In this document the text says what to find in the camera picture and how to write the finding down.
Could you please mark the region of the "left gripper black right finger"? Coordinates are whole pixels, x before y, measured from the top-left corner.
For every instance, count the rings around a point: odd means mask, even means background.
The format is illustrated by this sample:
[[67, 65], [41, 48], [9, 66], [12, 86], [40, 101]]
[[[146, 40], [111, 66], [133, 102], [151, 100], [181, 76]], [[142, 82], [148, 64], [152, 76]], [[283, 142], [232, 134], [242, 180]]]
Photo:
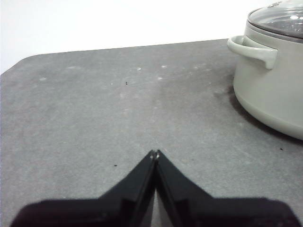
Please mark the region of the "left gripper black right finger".
[[175, 227], [298, 227], [289, 205], [267, 198], [215, 198], [156, 151], [156, 188]]

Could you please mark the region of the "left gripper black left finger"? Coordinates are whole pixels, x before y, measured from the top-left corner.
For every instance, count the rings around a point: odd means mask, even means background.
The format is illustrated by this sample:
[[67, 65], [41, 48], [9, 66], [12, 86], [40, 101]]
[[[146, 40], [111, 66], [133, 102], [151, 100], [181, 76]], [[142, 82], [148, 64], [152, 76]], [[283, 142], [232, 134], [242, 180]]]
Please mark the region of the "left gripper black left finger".
[[24, 206], [13, 227], [139, 227], [152, 213], [156, 153], [150, 151], [99, 198], [44, 200]]

